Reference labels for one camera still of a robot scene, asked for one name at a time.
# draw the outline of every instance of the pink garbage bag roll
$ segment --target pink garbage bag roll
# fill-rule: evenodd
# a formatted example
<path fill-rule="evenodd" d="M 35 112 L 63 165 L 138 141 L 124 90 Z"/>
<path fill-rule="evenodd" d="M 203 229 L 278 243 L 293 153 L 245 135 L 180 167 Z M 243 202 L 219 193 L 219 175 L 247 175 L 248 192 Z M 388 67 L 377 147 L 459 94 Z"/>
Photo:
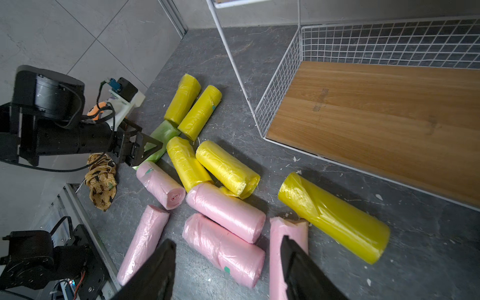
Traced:
<path fill-rule="evenodd" d="M 265 251 L 249 244 L 202 214 L 187 219 L 182 237 L 216 268 L 240 285 L 253 288 L 264 266 Z"/>
<path fill-rule="evenodd" d="M 117 274 L 121 285 L 124 286 L 153 254 L 168 216 L 169 213 L 161 208 L 147 206 Z"/>
<path fill-rule="evenodd" d="M 177 208 L 187 193 L 181 185 L 151 161 L 145 161 L 138 167 L 137 178 L 168 210 Z"/>
<path fill-rule="evenodd" d="M 257 241 L 264 227 L 266 216 L 261 210 L 225 195 L 208 182 L 192 188 L 187 194 L 187 203 L 249 243 Z"/>
<path fill-rule="evenodd" d="M 285 235 L 308 254 L 307 221 L 289 222 L 280 217 L 270 219 L 270 300 L 288 300 L 280 257 L 280 246 Z"/>

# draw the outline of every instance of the gray marble countertop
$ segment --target gray marble countertop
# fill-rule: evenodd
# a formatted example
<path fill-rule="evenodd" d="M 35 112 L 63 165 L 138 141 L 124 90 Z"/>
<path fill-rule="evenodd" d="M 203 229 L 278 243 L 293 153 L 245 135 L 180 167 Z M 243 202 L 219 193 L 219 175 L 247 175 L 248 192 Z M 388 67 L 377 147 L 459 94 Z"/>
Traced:
<path fill-rule="evenodd" d="M 278 66 L 295 26 L 227 28 L 232 53 L 253 104 L 259 101 Z M 264 141 L 255 127 L 235 73 L 216 29 L 190 30 L 129 117 L 151 133 L 163 120 L 181 76 L 188 72 L 205 88 L 215 85 L 222 102 L 199 141 L 212 140 L 262 176 L 245 201 L 267 214 L 285 216 L 291 209 L 277 199 L 278 189 L 293 171 L 391 229 L 380 260 L 365 263 L 316 227 L 309 229 L 311 258 L 352 300 L 477 299 L 480 295 L 480 213 Z M 158 164 L 178 182 L 167 154 Z M 120 266 L 145 207 L 160 204 L 137 180 L 133 169 L 118 167 L 118 192 L 102 212 L 79 191 L 113 262 Z M 248 289 L 217 270 L 182 239 L 185 220 L 195 211 L 186 203 L 170 211 L 162 240 L 177 244 L 175 300 L 268 299 L 269 232 L 267 221 L 257 245 L 267 253 L 260 280 Z M 288 218 L 298 219 L 295 213 Z"/>

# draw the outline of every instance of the yellow garbage bag roll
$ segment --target yellow garbage bag roll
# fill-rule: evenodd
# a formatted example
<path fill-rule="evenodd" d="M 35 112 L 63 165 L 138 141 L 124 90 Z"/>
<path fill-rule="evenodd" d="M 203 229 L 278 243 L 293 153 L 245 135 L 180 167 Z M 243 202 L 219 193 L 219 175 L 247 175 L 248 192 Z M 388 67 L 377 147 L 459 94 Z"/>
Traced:
<path fill-rule="evenodd" d="M 180 137 L 172 138 L 167 144 L 167 153 L 187 192 L 202 182 L 213 184 L 210 174 L 195 158 L 192 145 Z"/>
<path fill-rule="evenodd" d="M 287 176 L 278 198 L 369 264 L 374 264 L 387 246 L 387 225 L 297 173 Z"/>
<path fill-rule="evenodd" d="M 200 89 L 200 83 L 195 77 L 188 74 L 183 75 L 164 119 L 177 127 L 192 107 Z"/>
<path fill-rule="evenodd" d="M 195 141 L 221 100 L 222 93 L 213 85 L 207 86 L 178 129 L 189 139 Z"/>
<path fill-rule="evenodd" d="M 250 196 L 260 181 L 260 175 L 212 141 L 201 143 L 195 156 L 232 195 L 240 199 Z"/>

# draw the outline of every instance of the wooden board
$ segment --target wooden board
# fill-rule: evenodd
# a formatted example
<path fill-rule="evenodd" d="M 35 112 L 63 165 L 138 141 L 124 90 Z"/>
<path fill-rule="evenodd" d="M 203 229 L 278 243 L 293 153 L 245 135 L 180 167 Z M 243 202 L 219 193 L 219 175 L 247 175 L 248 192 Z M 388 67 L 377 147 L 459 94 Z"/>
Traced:
<path fill-rule="evenodd" d="M 480 207 L 480 71 L 304 61 L 267 138 Z"/>

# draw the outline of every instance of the wire mesh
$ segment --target wire mesh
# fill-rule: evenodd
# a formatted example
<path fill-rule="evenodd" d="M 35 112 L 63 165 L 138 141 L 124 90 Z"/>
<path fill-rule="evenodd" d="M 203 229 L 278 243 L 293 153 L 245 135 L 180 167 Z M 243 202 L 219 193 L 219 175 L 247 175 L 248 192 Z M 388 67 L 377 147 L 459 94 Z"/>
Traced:
<path fill-rule="evenodd" d="M 270 84 L 255 109 L 258 131 L 262 137 L 265 137 L 300 63 L 300 30 L 297 30 Z"/>
<path fill-rule="evenodd" d="M 480 19 L 302 27 L 255 110 L 262 137 L 303 60 L 480 69 Z"/>
<path fill-rule="evenodd" d="M 302 28 L 303 60 L 480 69 L 480 20 Z"/>

